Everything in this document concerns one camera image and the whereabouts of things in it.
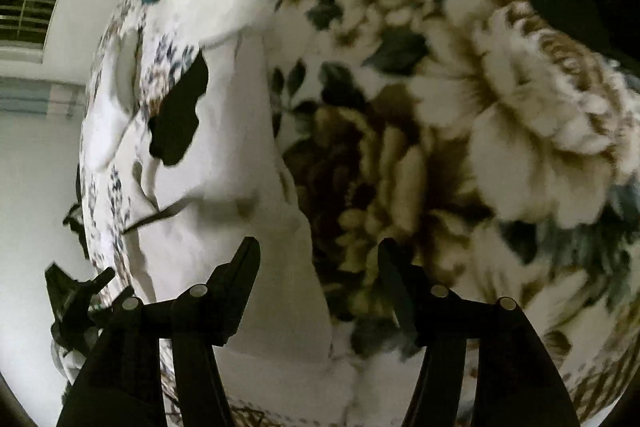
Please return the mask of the cream white small garment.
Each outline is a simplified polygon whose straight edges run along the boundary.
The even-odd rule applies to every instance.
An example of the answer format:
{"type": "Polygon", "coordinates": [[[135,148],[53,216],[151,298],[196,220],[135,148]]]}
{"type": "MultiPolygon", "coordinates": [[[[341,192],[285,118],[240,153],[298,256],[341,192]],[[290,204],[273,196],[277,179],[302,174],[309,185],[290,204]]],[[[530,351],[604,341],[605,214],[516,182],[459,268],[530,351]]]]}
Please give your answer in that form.
{"type": "Polygon", "coordinates": [[[260,268],[231,349],[269,361],[324,361],[329,311],[309,223],[273,139],[262,37],[242,29],[201,48],[206,87],[186,106],[198,125],[172,166],[151,153],[151,132],[171,144],[177,118],[143,121],[134,109],[136,44],[128,32],[108,46],[82,129],[87,168],[116,168],[122,180],[134,288],[150,303],[176,298],[255,237],[260,268]]]}

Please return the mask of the window with blinds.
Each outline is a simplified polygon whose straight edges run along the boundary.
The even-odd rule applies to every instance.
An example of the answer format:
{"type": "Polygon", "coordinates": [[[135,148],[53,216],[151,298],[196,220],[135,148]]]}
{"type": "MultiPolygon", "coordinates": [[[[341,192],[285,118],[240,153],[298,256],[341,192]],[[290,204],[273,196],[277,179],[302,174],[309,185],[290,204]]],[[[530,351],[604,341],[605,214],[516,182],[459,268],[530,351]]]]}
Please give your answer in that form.
{"type": "Polygon", "coordinates": [[[58,0],[1,0],[2,46],[42,50],[58,0]]]}

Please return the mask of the floral cream bed blanket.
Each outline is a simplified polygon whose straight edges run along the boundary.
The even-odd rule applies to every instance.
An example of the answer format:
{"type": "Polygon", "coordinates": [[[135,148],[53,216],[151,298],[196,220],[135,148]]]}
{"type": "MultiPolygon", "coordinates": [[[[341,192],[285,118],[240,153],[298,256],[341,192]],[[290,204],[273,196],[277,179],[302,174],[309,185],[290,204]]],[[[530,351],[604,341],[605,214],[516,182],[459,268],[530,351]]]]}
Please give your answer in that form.
{"type": "MultiPolygon", "coordinates": [[[[150,145],[177,164],[206,87],[198,54],[242,29],[262,37],[331,344],[319,363],[269,361],[233,351],[236,333],[216,352],[233,416],[399,424],[424,354],[378,266],[393,239],[464,299],[514,299],[579,424],[601,425],[639,367],[639,0],[122,0],[86,117],[108,46],[134,32],[134,109],[177,118],[174,141],[153,129],[150,145]]],[[[115,270],[107,307],[134,288],[130,205],[118,170],[93,173],[82,153],[81,131],[88,256],[115,270]]]]}

